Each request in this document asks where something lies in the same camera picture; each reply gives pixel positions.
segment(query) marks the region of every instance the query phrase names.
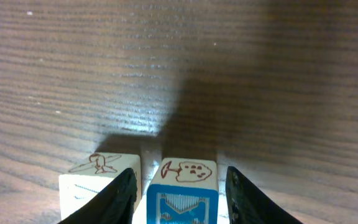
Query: wooden table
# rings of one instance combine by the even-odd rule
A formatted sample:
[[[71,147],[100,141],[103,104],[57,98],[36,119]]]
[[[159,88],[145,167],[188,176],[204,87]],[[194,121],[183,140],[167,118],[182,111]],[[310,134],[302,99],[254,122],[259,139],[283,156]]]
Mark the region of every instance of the wooden table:
[[[358,223],[358,0],[0,0],[0,223],[59,221],[95,150],[140,154],[145,185],[216,160],[221,223],[230,165],[305,223]]]

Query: blue cube face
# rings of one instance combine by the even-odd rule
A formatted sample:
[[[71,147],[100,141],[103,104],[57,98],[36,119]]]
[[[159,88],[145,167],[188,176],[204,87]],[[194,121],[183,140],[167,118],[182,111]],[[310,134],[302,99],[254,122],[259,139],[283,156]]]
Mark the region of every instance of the blue cube face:
[[[218,192],[153,184],[147,190],[147,224],[216,224]]]

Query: die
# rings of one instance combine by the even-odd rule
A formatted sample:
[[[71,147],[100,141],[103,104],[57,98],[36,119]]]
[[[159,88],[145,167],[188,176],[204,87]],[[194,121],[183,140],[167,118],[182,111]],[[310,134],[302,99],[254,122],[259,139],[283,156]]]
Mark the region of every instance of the die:
[[[141,198],[140,157],[133,154],[97,152],[59,176],[60,211],[62,220],[88,203],[126,168],[136,176],[136,202]]]
[[[216,224],[218,197],[214,161],[165,158],[147,189],[147,224]]]

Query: red drawing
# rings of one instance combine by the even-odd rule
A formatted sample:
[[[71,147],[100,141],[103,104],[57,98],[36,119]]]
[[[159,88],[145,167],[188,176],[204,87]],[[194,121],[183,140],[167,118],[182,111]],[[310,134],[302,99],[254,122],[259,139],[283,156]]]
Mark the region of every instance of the red drawing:
[[[116,161],[119,158],[121,158],[121,155],[105,157],[99,153],[94,153],[89,156],[89,162],[76,166],[70,169],[68,172],[80,172],[88,169],[96,169],[95,174],[105,174],[108,172],[116,173],[116,169],[114,169],[112,166],[107,166],[106,164],[112,161]]]
[[[161,169],[161,177],[164,179],[168,171],[176,172],[178,175],[175,177],[177,182],[199,182],[206,180],[212,175],[212,170],[199,162],[180,162],[179,168],[172,169],[172,161],[167,162]]]

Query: story cube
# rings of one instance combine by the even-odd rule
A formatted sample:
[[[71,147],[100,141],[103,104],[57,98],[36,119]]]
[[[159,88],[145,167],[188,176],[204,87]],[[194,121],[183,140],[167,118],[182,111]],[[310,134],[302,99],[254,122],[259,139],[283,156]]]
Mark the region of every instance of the story cube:
[[[214,161],[165,158],[147,189],[147,224],[216,224],[218,190]]]
[[[141,198],[140,157],[133,154],[97,152],[59,176],[60,211],[62,220],[87,204],[126,168],[136,176],[136,202]]]

